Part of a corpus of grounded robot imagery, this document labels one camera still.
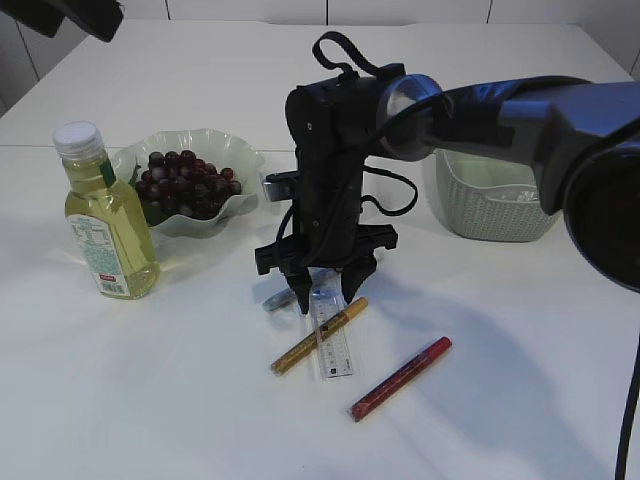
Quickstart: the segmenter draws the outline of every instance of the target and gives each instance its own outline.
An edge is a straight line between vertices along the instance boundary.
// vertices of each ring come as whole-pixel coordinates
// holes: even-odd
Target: ruler
[[[323,283],[314,284],[311,289],[311,318],[313,329],[318,333],[318,361],[324,379],[353,375],[353,364],[344,329],[325,340],[322,340],[320,334],[322,324],[346,307],[339,280],[339,277],[331,278]]]

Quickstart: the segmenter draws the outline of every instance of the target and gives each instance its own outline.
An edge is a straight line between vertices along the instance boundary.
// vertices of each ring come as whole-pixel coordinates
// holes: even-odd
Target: gold marker
[[[336,313],[333,317],[327,320],[320,326],[320,336],[322,340],[326,340],[331,335],[336,333],[342,327],[344,327],[349,320],[354,318],[365,308],[367,308],[369,302],[366,298],[361,297],[343,311]],[[318,346],[318,334],[313,331],[307,335],[303,340],[298,342],[287,353],[282,355],[278,360],[271,364],[271,370],[273,373],[280,376],[292,368],[296,363],[309,355]]]

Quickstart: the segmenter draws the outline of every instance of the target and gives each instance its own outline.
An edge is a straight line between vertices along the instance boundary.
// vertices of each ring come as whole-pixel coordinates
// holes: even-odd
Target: oil bottle
[[[98,290],[114,298],[143,296],[160,267],[138,195],[116,178],[92,123],[64,125],[53,141],[71,184],[65,216]]]

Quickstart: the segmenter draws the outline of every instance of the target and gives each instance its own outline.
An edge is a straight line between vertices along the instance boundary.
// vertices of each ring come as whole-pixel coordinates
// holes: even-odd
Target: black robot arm
[[[329,61],[322,40],[343,47],[369,76]],[[267,178],[272,199],[291,200],[276,241],[256,250],[260,274],[277,267],[308,309],[308,267],[342,270],[350,301],[376,269],[373,251],[395,248],[391,225],[360,225],[369,155],[416,161],[434,148],[532,167],[543,210],[564,209],[576,246],[601,273],[640,291],[640,84],[591,84],[537,77],[442,91],[401,64],[374,67],[343,35],[313,47],[326,68],[342,73],[299,86],[286,102],[297,170]],[[401,179],[415,189],[407,179]],[[405,213],[415,204],[397,212]],[[286,224],[292,234],[284,237]]]

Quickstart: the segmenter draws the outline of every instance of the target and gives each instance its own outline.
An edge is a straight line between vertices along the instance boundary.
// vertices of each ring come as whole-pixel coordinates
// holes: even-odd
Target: white bottle cap
[[[71,122],[53,134],[53,143],[63,160],[91,160],[104,151],[102,136],[91,122]]]

